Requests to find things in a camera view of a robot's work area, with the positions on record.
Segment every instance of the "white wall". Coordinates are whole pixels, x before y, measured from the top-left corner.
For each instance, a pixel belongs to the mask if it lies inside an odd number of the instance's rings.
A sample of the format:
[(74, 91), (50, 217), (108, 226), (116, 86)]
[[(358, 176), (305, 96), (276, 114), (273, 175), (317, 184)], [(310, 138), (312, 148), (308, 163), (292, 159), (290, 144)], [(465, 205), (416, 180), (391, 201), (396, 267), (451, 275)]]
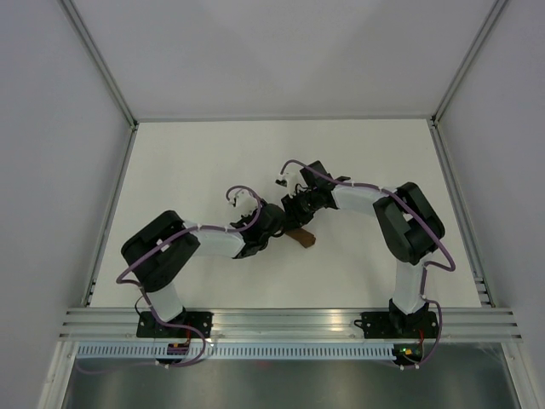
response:
[(545, 383), (545, 2), (510, 2), (442, 128), (496, 302)]
[(138, 119), (429, 115), (493, 0), (76, 0)]
[(128, 125), (55, 0), (0, 6), (0, 406), (32, 408)]

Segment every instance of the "wooden block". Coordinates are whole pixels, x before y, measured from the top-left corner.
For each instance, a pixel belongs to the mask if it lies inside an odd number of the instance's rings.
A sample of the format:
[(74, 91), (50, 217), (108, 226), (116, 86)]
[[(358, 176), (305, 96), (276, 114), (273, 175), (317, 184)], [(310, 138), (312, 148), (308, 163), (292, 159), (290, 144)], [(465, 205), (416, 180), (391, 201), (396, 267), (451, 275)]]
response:
[(296, 228), (284, 233), (286, 236), (290, 236), (293, 240), (298, 241), (300, 245), (305, 247), (312, 247), (316, 243), (316, 237), (314, 234), (309, 233), (304, 228)]

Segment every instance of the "glass panel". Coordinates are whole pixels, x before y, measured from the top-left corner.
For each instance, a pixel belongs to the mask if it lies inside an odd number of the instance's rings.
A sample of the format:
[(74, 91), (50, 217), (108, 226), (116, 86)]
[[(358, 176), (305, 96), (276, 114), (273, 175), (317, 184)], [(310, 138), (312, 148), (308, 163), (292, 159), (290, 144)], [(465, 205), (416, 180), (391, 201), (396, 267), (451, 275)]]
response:
[[(106, 369), (134, 360), (83, 360)], [(207, 360), (72, 374), (64, 409), (519, 408), (497, 346), (443, 345), (419, 371), (375, 361)]]

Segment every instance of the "purple cable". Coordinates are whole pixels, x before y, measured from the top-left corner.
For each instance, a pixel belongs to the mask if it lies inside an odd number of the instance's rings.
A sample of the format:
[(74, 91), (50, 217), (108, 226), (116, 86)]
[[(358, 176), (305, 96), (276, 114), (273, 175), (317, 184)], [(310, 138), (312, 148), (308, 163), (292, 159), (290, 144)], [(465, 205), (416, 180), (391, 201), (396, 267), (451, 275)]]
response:
[(445, 255), (445, 258), (449, 262), (450, 266), (445, 266), (444, 264), (440, 264), (438, 262), (433, 262), (433, 261), (424, 262), (424, 264), (422, 266), (423, 270), (422, 270), (422, 281), (421, 281), (421, 284), (420, 284), (420, 293), (421, 293), (420, 296), (422, 297), (422, 299), (424, 299), (424, 301), (430, 302), (431, 304), (434, 304), (437, 307), (438, 316), (439, 316), (439, 329), (438, 329), (437, 337), (435, 338), (435, 343), (433, 344), (432, 349), (429, 351), (429, 353), (418, 364), (404, 366), (404, 369), (416, 369), (416, 365), (420, 366), (420, 365), (426, 363), (432, 357), (432, 355), (435, 353), (435, 350), (437, 349), (437, 346), (439, 344), (439, 340), (441, 339), (441, 332), (443, 330), (443, 311), (441, 310), (441, 306), (439, 305), (439, 303), (437, 301), (426, 299), (423, 296), (424, 289), (426, 287), (427, 266), (435, 266), (435, 267), (441, 268), (441, 269), (449, 271), (449, 272), (452, 272), (452, 271), (456, 270), (456, 264), (454, 263), (454, 259), (452, 258), (450, 253), (446, 250), (445, 245), (443, 245), (443, 243), (441, 243), (441, 240), (439, 240), (439, 237), (437, 237), (437, 235), (422, 220), (422, 218), (420, 216), (418, 216), (416, 214), (416, 212), (414, 210), (412, 210), (397, 194), (395, 194), (393, 192), (390, 192), (387, 189), (381, 188), (381, 187), (379, 187), (377, 185), (373, 185), (371, 183), (354, 183), (354, 184), (352, 184), (351, 182), (336, 181), (335, 179), (333, 179), (331, 177), (328, 177), (327, 175), (321, 174), (317, 170), (314, 170), (313, 168), (311, 168), (307, 164), (303, 164), (301, 161), (296, 160), (296, 159), (290, 159), (284, 164), (284, 166), (282, 166), (282, 170), (280, 171), (281, 175), (284, 173), (284, 171), (286, 170), (286, 167), (289, 164), (298, 164), (299, 166), (301, 166), (301, 167), (305, 168), (306, 170), (309, 170), (310, 172), (312, 172), (314, 175), (316, 175), (318, 177), (321, 177), (322, 179), (325, 179), (326, 181), (330, 181), (331, 183), (334, 183), (336, 185), (347, 186), (347, 187), (363, 187), (363, 188), (368, 188), (368, 189), (376, 190), (377, 192), (387, 194), (389, 197), (394, 199), (398, 203), (398, 205), (400, 205), (403, 208), (403, 210), (405, 210), (408, 214), (410, 214), (412, 216), (412, 218), (415, 219), (418, 222), (418, 224), (420, 224), (420, 226), (424, 229), (426, 234), (433, 240), (435, 245), (437, 245), (437, 247)]
[(106, 375), (109, 373), (114, 373), (116, 371), (119, 371), (120, 369), (125, 368), (134, 368), (137, 366), (155, 366), (156, 364), (154, 362), (146, 361), (146, 362), (133, 362), (128, 365), (123, 366), (114, 366), (113, 368), (108, 369), (99, 369), (97, 371), (91, 371), (89, 369), (82, 368), (79, 365), (79, 360), (74, 360), (74, 367), (76, 368), (76, 371), (81, 372), (83, 375)]
[(433, 240), (435, 245), (437, 245), (438, 248), (441, 250), (441, 252), (445, 255), (447, 261), (450, 264), (450, 266), (445, 266), (444, 264), (440, 264), (438, 262), (428, 261), (428, 262), (424, 263), (424, 268), (427, 267), (427, 266), (435, 266), (435, 267), (442, 268), (443, 270), (446, 270), (446, 271), (454, 271), (456, 269), (456, 264), (454, 263), (454, 259), (452, 258), (450, 253), (446, 250), (443, 243), (441, 243), (441, 240), (439, 240), (439, 238), (435, 235), (433, 230), (422, 220), (422, 218), (420, 216), (418, 216), (416, 214), (416, 212), (414, 210), (412, 210), (397, 194), (395, 194), (393, 192), (390, 192), (387, 189), (378, 187), (377, 185), (373, 185), (371, 183), (354, 183), (354, 184), (352, 184), (352, 183), (348, 183), (346, 181), (336, 181), (335, 179), (333, 179), (331, 177), (328, 177), (327, 175), (321, 174), (317, 170), (314, 170), (310, 166), (308, 166), (306, 164), (303, 164), (301, 161), (296, 160), (296, 159), (288, 160), (284, 164), (284, 166), (282, 167), (282, 170), (280, 171), (280, 174), (284, 173), (286, 167), (289, 164), (298, 164), (299, 166), (305, 168), (306, 170), (311, 171), (314, 175), (319, 176), (322, 179), (325, 179), (326, 181), (330, 181), (331, 183), (335, 183), (336, 185), (347, 186), (347, 187), (364, 187), (364, 188), (376, 190), (377, 192), (387, 194), (392, 199), (394, 199), (398, 203), (398, 205), (400, 205), (403, 208), (403, 210), (405, 210), (408, 214), (410, 214), (418, 222), (418, 224), (420, 224), (420, 226), (424, 229), (426, 234)]
[[(200, 227), (200, 230), (215, 230), (215, 231), (226, 232), (226, 233), (240, 233), (240, 232), (243, 232), (244, 230), (248, 230), (249, 228), (251, 228), (257, 222), (257, 219), (259, 218), (259, 215), (261, 214), (261, 198), (257, 195), (256, 192), (254, 192), (253, 189), (250, 189), (249, 187), (246, 187), (246, 186), (243, 186), (243, 185), (237, 185), (237, 186), (229, 187), (229, 189), (225, 193), (225, 196), (226, 196), (227, 200), (229, 200), (229, 193), (232, 192), (234, 189), (246, 190), (250, 194), (250, 196), (252, 196), (255, 200), (257, 200), (257, 210), (255, 211), (254, 218), (246, 226), (243, 226), (241, 228), (227, 228), (226, 229), (226, 228), (223, 228), (221, 226), (213, 226), (213, 225), (205, 224), (205, 225)], [(182, 231), (180, 231), (178, 233), (175, 233), (172, 236), (168, 237), (160, 245), (156, 245), (151, 250), (149, 250), (144, 256), (140, 257), (138, 260), (136, 260), (130, 266), (128, 266), (125, 269), (125, 271), (123, 271), (119, 275), (119, 277), (116, 278), (116, 283), (117, 284), (133, 284), (133, 285), (136, 285), (137, 287), (140, 288), (140, 286), (141, 286), (140, 282), (136, 281), (135, 279), (124, 279), (124, 278), (127, 275), (129, 275), (130, 273), (132, 273), (135, 270), (135, 268), (139, 267), (145, 260), (147, 260), (148, 258), (153, 256), (155, 253), (161, 251), (161, 249), (163, 247), (165, 247), (166, 245), (169, 245), (174, 240), (179, 239), (184, 234), (194, 232), (195, 230), (198, 230), (198, 229), (199, 229), (198, 226), (193, 226), (191, 228), (186, 228), (186, 229), (184, 229), (184, 230), (182, 230)]]

